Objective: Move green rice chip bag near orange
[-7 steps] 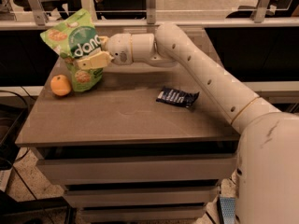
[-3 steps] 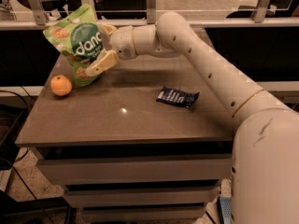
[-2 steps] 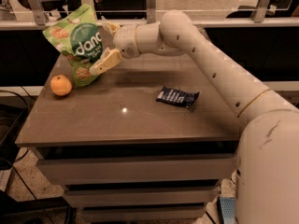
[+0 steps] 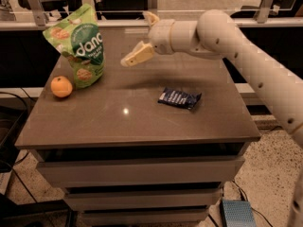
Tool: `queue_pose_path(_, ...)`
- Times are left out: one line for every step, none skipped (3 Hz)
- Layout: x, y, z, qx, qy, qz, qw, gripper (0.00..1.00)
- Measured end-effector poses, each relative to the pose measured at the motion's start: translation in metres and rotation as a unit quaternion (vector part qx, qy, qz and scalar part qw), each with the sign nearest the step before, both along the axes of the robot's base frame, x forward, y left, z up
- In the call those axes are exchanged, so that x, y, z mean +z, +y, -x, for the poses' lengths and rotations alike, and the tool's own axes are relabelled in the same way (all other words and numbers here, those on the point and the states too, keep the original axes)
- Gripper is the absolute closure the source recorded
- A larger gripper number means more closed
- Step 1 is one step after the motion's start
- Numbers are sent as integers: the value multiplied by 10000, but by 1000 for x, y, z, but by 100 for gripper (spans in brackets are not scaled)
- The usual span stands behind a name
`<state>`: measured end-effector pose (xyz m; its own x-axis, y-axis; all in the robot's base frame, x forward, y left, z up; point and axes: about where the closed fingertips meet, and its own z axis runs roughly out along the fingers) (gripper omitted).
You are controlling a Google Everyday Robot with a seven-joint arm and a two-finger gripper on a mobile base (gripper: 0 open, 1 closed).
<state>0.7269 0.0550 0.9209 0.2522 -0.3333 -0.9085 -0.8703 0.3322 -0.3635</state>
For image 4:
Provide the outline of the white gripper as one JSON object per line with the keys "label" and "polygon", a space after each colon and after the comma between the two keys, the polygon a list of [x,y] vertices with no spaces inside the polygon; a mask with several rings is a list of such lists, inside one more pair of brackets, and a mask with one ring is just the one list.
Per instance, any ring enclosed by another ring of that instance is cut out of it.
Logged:
{"label": "white gripper", "polygon": [[124,67],[135,66],[141,62],[150,60],[154,55],[154,50],[160,55],[171,55],[174,53],[170,44],[170,33],[175,23],[173,19],[160,20],[160,18],[150,12],[143,12],[144,19],[151,26],[149,32],[149,43],[139,42],[134,49],[121,61]]}

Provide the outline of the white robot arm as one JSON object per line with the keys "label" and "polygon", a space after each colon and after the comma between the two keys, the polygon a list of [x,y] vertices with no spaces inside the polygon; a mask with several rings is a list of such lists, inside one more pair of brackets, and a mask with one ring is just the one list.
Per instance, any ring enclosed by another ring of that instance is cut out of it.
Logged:
{"label": "white robot arm", "polygon": [[123,66],[175,52],[204,59],[226,58],[303,148],[303,80],[250,42],[228,14],[213,9],[196,21],[161,20],[149,11],[143,15],[150,26],[149,41],[139,42],[121,60]]}

